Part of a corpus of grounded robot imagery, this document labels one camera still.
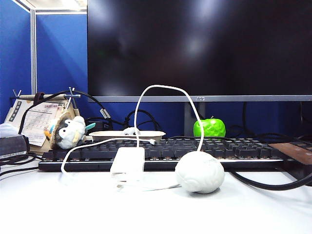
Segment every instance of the green apple toy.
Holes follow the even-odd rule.
[[[222,120],[213,118],[201,120],[204,127],[205,137],[224,137],[225,136],[225,125]],[[196,121],[193,127],[193,133],[195,137],[200,137],[200,126],[199,122]]]

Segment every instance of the black device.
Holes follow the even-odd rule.
[[[174,171],[181,157],[196,151],[199,139],[177,138],[162,139],[159,144],[146,142],[140,144],[145,149],[145,171]],[[66,171],[109,171],[119,147],[135,147],[133,141],[111,141],[98,146],[78,149],[71,152]],[[310,152],[310,144],[293,142]],[[312,172],[312,157],[309,162],[300,162],[282,153],[277,148],[260,143],[251,138],[232,140],[205,139],[201,148],[216,157],[227,172],[287,171],[297,179]],[[43,154],[44,161],[39,162],[39,169],[47,172],[59,172],[68,150],[51,150]]]
[[[87,24],[100,101],[312,99],[310,0],[88,0]]]
[[[29,153],[28,138],[19,136],[8,136],[0,138],[0,159]]]

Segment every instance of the white desk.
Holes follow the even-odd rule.
[[[226,173],[219,190],[201,195],[182,188],[118,190],[105,172],[71,173],[74,179],[39,171],[17,174],[6,174],[0,181],[3,234],[312,233],[312,187],[308,186],[266,191]],[[271,184],[291,181],[278,172],[241,174]],[[172,172],[144,176],[151,183],[175,182]]]

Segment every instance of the calendar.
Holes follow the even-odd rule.
[[[33,105],[33,101],[17,99],[7,115],[5,122],[20,128],[20,123],[25,111]],[[28,137],[29,143],[42,146],[46,137],[43,129],[49,121],[56,118],[63,109],[58,103],[43,102],[31,108],[26,115],[22,134]]]

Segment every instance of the stuffed toy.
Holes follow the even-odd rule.
[[[86,139],[86,125],[81,116],[70,119],[69,112],[65,112],[59,118],[52,120],[44,129],[51,149],[61,147],[71,149],[82,144]]]

